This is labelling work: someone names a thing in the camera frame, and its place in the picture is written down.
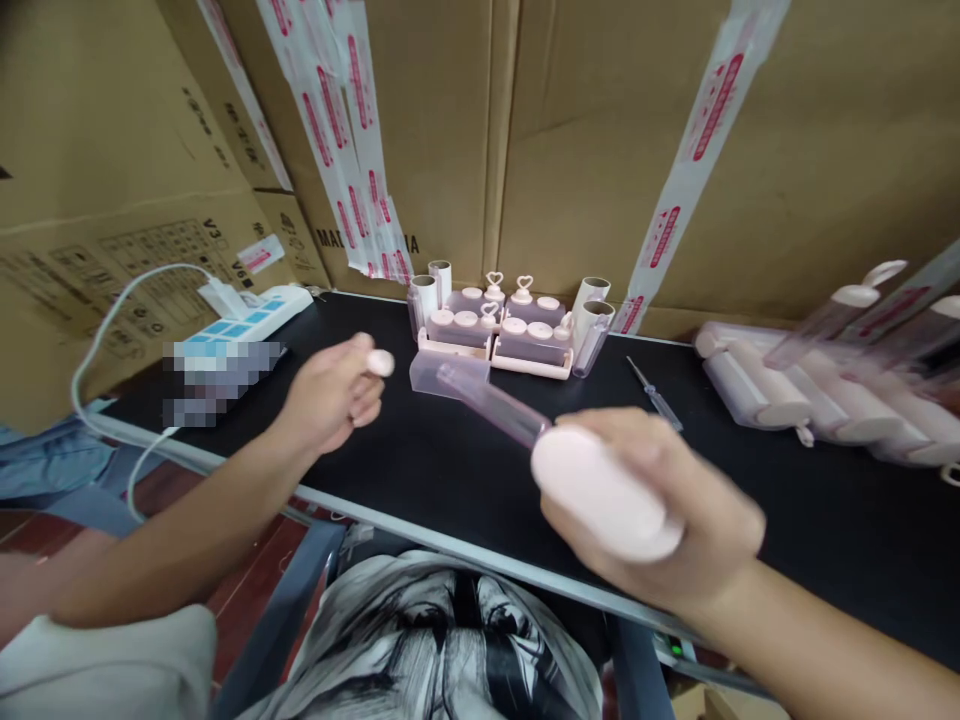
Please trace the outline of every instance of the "cable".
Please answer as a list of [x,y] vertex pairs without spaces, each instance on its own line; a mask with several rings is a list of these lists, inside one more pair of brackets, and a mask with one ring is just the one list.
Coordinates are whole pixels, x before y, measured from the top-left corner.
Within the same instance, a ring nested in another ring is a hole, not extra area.
[[148,270],[143,273],[143,275],[138,275],[133,280],[130,281],[130,284],[127,285],[123,292],[120,293],[120,297],[117,298],[117,301],[113,304],[113,307],[110,308],[110,311],[107,313],[107,316],[103,319],[103,322],[100,323],[100,327],[97,329],[97,334],[93,336],[93,342],[90,344],[90,349],[87,351],[86,357],[83,358],[83,361],[80,365],[77,366],[76,371],[73,373],[73,380],[70,382],[70,400],[73,403],[73,411],[77,414],[77,417],[83,421],[83,424],[90,428],[97,435],[103,435],[105,437],[112,438],[118,442],[129,443],[127,440],[122,438],[115,437],[110,435],[107,432],[104,432],[92,422],[87,417],[86,411],[83,409],[83,405],[80,402],[80,380],[83,378],[83,374],[90,367],[90,364],[93,362],[93,358],[96,357],[97,351],[100,349],[100,344],[103,342],[104,336],[107,334],[107,328],[110,326],[110,323],[113,322],[114,318],[117,316],[117,313],[120,312],[120,307],[123,305],[124,301],[130,294],[133,292],[134,288],[137,287],[141,282],[147,278],[151,278],[154,275],[159,275],[164,270],[174,270],[176,268],[189,268],[192,270],[199,270],[204,275],[207,276],[207,279],[210,282],[217,280],[213,275],[208,271],[204,270],[199,265],[191,265],[190,263],[172,263],[170,265],[164,265],[162,267],[154,268],[153,270]]
[[133,490],[137,484],[137,475],[140,474],[140,468],[143,467],[144,461],[154,450],[157,449],[157,446],[166,440],[168,437],[173,435],[180,428],[167,428],[162,433],[160,433],[152,443],[147,445],[146,449],[140,453],[140,457],[137,458],[137,462],[133,466],[133,470],[130,471],[130,477],[127,478],[127,510],[130,511],[130,515],[141,525],[147,521],[147,518],[140,514],[140,511],[137,510],[137,505],[133,501]]
[[[153,268],[142,275],[138,275],[123,289],[123,292],[120,293],[120,296],[116,299],[116,302],[113,303],[113,307],[110,308],[106,317],[103,318],[103,322],[101,322],[100,327],[97,328],[96,335],[93,336],[93,342],[90,343],[90,349],[87,351],[86,356],[73,373],[73,379],[70,381],[70,401],[73,403],[73,411],[76,413],[77,417],[80,418],[83,424],[90,428],[90,430],[92,430],[98,436],[108,437],[126,445],[137,444],[130,442],[126,438],[112,435],[90,422],[90,418],[87,417],[87,412],[83,409],[83,404],[80,402],[80,381],[83,379],[83,374],[87,371],[87,369],[90,367],[90,364],[93,362],[93,359],[97,356],[97,351],[100,349],[100,345],[103,343],[103,338],[107,334],[107,328],[110,327],[110,323],[112,323],[114,318],[117,317],[117,313],[120,312],[120,308],[123,306],[123,303],[126,302],[127,298],[130,297],[130,294],[134,291],[134,288],[136,288],[137,285],[142,283],[144,280],[147,280],[154,275],[159,275],[165,270],[175,270],[177,268],[198,270],[207,276],[207,280],[210,283],[216,284],[219,282],[217,278],[199,265],[191,265],[190,263],[171,263],[170,265],[163,265],[162,267]],[[137,474],[140,472],[140,468],[143,467],[143,463],[146,461],[150,453],[152,453],[160,443],[173,435],[179,429],[180,428],[178,427],[167,428],[159,436],[157,436],[153,442],[147,445],[146,450],[144,450],[137,459],[136,464],[133,466],[133,471],[130,473],[130,477],[127,479],[127,510],[130,511],[130,515],[133,516],[134,520],[139,523],[146,522],[146,518],[137,511],[137,506],[133,501],[133,489],[137,483]]]

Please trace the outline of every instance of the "lint roller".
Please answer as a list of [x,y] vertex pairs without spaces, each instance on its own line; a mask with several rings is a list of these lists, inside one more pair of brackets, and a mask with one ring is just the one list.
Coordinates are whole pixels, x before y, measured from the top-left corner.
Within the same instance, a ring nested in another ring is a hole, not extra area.
[[575,425],[554,427],[533,408],[454,363],[441,365],[437,380],[450,397],[530,448],[530,469],[541,492],[610,553],[628,562],[650,563],[676,550],[683,524],[596,435]]

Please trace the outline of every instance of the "power strip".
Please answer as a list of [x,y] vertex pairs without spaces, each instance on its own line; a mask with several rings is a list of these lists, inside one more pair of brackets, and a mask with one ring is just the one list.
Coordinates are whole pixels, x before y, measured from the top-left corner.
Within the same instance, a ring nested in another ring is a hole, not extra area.
[[260,295],[260,307],[251,308],[243,320],[217,320],[184,342],[258,342],[266,340],[287,321],[313,304],[309,291],[278,285]]

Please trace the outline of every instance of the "brown cardboard wall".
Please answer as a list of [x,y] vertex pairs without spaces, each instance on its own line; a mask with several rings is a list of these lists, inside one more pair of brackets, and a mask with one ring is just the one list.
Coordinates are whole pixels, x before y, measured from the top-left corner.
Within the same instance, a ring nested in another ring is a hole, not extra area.
[[157,5],[247,181],[258,190],[283,190],[197,0],[157,0]]
[[[290,254],[257,274],[237,257],[271,232],[250,192],[189,196],[0,232],[0,298],[17,339],[0,348],[0,377],[6,378],[0,422],[32,433],[69,412],[70,378],[90,337],[116,295],[145,270],[192,263],[257,293],[292,280]],[[137,289],[87,374],[86,397],[159,359],[164,342],[183,340],[215,319],[196,293],[204,282],[199,272],[171,270]]]
[[[600,275],[624,298],[728,8],[524,2],[508,285],[532,273],[570,297]],[[878,262],[918,269],[960,236],[956,67],[955,3],[792,3],[641,333],[789,324]]]
[[0,226],[247,187],[153,0],[0,12]]
[[[477,284],[496,261],[517,0],[368,0],[387,184],[414,270],[446,259]],[[347,267],[300,115],[254,0],[223,11],[341,290],[403,297]]]

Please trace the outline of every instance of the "black table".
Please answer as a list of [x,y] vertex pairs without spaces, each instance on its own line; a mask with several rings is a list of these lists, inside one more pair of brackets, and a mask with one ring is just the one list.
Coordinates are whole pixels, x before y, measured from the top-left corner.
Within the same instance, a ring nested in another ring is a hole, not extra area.
[[[298,495],[601,609],[676,627],[579,563],[540,514],[527,451],[465,406],[412,392],[406,369],[416,347],[405,304],[343,294],[325,300],[274,335],[288,343],[289,356],[215,429],[182,430],[163,452],[209,471],[269,425],[306,358],[366,331],[397,360],[381,417],[322,458]],[[652,409],[627,354],[671,404],[687,442],[767,513],[765,562],[960,671],[960,573],[952,553],[960,492],[936,471],[881,463],[862,449],[806,449],[792,431],[736,425],[686,345],[611,337],[586,380],[493,370],[491,381],[548,417],[588,407]],[[143,387],[100,420],[145,444],[162,430],[161,396],[159,384]]]

